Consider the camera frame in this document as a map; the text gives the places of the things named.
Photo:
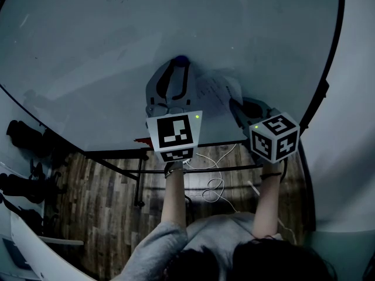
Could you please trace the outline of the person's right forearm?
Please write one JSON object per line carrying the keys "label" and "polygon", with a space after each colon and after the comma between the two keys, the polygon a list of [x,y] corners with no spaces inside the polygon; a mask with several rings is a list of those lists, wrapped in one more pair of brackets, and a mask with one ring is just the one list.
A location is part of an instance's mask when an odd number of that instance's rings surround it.
{"label": "person's right forearm", "polygon": [[[283,168],[284,165],[280,163],[267,163],[263,166],[262,174],[283,173]],[[266,238],[277,233],[280,182],[281,176],[261,180],[253,225],[253,236],[255,238]]]}

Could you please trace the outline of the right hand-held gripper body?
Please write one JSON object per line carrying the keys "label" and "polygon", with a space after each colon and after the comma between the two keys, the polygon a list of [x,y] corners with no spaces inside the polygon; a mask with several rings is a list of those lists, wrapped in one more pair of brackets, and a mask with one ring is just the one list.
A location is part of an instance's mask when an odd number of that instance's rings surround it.
{"label": "right hand-held gripper body", "polygon": [[286,112],[272,108],[271,117],[251,119],[248,127],[241,127],[243,146],[256,163],[277,163],[294,154],[298,147],[300,126]]}

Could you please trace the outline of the white printed paper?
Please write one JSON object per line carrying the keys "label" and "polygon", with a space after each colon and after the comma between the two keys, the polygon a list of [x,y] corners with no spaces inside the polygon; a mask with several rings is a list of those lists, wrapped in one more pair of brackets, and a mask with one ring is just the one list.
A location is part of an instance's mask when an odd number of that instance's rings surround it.
{"label": "white printed paper", "polygon": [[238,79],[228,74],[206,73],[196,79],[199,109],[208,119],[230,114],[230,100],[243,104]]}

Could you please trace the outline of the person's grey sweater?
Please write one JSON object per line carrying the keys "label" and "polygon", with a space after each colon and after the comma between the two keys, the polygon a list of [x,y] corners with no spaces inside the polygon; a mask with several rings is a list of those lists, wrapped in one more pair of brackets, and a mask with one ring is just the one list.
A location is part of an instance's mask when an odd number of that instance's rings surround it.
{"label": "person's grey sweater", "polygon": [[247,263],[280,265],[296,246],[279,233],[253,236],[255,213],[214,215],[186,228],[161,222],[113,281],[230,281]]}

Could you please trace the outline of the white table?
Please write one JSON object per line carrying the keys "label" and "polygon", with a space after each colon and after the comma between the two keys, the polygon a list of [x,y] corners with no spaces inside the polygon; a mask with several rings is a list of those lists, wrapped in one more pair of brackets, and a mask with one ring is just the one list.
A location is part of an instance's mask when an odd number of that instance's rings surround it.
{"label": "white table", "polygon": [[[29,270],[15,265],[2,241],[4,238],[15,245]],[[59,256],[51,245],[81,247],[84,242],[38,236],[18,215],[0,206],[1,281],[96,281]]]}

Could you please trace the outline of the person's left forearm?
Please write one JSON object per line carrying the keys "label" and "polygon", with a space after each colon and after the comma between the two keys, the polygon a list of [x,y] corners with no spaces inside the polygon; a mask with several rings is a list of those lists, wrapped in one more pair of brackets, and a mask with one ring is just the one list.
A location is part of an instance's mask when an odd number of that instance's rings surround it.
{"label": "person's left forearm", "polygon": [[161,222],[170,222],[186,228],[185,182],[181,161],[166,165],[165,181]]}

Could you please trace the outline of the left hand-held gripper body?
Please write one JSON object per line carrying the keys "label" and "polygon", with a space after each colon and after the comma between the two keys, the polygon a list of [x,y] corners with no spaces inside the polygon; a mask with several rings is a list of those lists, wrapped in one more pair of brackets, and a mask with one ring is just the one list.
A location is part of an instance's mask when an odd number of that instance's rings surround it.
{"label": "left hand-held gripper body", "polygon": [[203,111],[198,97],[148,97],[146,127],[155,154],[164,163],[190,159],[199,144]]}

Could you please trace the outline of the black-framed whiteboard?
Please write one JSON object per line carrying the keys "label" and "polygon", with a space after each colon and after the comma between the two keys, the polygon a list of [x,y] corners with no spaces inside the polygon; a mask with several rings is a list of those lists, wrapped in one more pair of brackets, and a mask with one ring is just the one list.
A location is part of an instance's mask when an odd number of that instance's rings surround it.
{"label": "black-framed whiteboard", "polygon": [[144,147],[146,85],[176,56],[302,122],[343,1],[2,0],[0,85],[88,152]]}

